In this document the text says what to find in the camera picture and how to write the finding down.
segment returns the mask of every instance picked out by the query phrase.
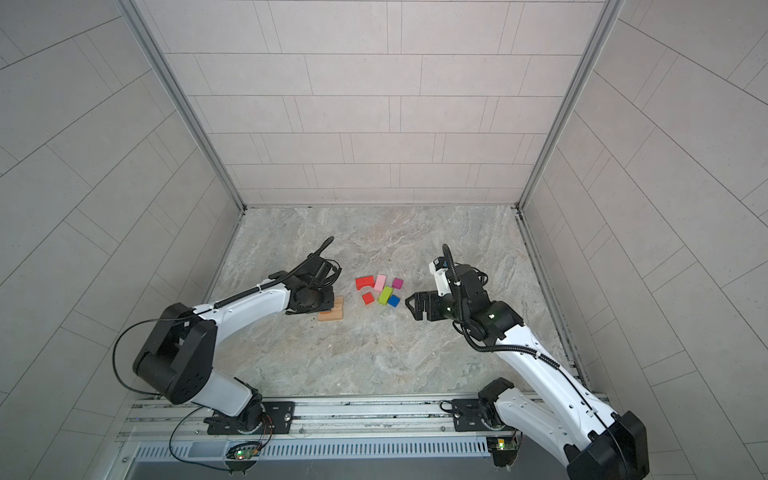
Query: tiled wall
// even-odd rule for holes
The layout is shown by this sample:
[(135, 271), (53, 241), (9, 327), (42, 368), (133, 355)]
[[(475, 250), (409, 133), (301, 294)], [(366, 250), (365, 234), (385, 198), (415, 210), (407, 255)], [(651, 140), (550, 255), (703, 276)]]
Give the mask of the tiled wall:
[(598, 2), (137, 0), (247, 204), (509, 204)]
[(768, 473), (766, 31), (766, 2), (628, 0), (525, 208), (655, 478)]
[(0, 29), (0, 477), (82, 478), (116, 336), (200, 300), (237, 208), (111, 0), (0, 2)]

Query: pink block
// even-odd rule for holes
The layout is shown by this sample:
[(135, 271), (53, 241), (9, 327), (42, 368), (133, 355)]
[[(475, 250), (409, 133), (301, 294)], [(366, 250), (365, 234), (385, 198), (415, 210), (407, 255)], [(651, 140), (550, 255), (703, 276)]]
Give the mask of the pink block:
[(376, 285), (373, 286), (373, 289), (377, 292), (384, 290), (384, 283), (386, 283), (386, 275), (377, 276)]

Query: robotic arm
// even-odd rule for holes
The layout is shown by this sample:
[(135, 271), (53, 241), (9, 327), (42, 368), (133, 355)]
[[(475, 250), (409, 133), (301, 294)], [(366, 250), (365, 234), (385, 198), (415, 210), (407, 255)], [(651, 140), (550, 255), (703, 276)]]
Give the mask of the robotic arm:
[(189, 308), (176, 303), (163, 311), (134, 360), (137, 376), (173, 404), (195, 402), (215, 411), (206, 423), (249, 434), (263, 422), (258, 390), (213, 368), (219, 344), (258, 319), (284, 311), (286, 315), (333, 308), (333, 283), (341, 267), (320, 254), (329, 237), (290, 272), (270, 275), (254, 288), (215, 303)]
[(414, 318), (451, 319), (473, 349), (503, 358), (551, 408), (497, 379), (479, 394), (483, 422), (491, 429), (522, 430), (565, 465), (572, 479), (645, 477), (650, 470), (643, 423), (632, 412), (618, 415), (583, 387), (509, 305), (488, 298), (487, 275), (454, 263), (448, 246), (442, 248), (443, 257), (429, 264), (437, 290), (406, 299)]

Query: marble floor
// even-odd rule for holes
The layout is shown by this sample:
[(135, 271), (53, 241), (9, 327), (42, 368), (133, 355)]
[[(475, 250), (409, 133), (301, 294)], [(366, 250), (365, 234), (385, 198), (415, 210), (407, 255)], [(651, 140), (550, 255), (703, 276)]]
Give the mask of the marble floor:
[(405, 280), (403, 299), (434, 290), (427, 263), (451, 247), (455, 261), (490, 277), (491, 300), (504, 300), (560, 362), (562, 344), (510, 207), (261, 208), (246, 212), (214, 288), (213, 300), (290, 270), (326, 237), (323, 256), (343, 268), (334, 285), (344, 296), (344, 319), (316, 314), (265, 317), (226, 339), (214, 366), (265, 396), (477, 392), (503, 376), (528, 385), (493, 353), (471, 349), (448, 320), (416, 322), (397, 308), (366, 306), (355, 278)]

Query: lime green block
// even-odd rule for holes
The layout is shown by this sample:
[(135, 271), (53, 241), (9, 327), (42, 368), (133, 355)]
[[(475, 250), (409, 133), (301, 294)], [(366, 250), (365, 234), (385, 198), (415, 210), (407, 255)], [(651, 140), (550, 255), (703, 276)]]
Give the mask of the lime green block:
[(381, 303), (382, 305), (386, 305), (386, 301), (389, 300), (389, 297), (392, 295), (393, 291), (394, 290), (392, 290), (392, 287), (385, 286), (384, 290), (382, 290), (382, 294), (379, 295), (377, 302)]

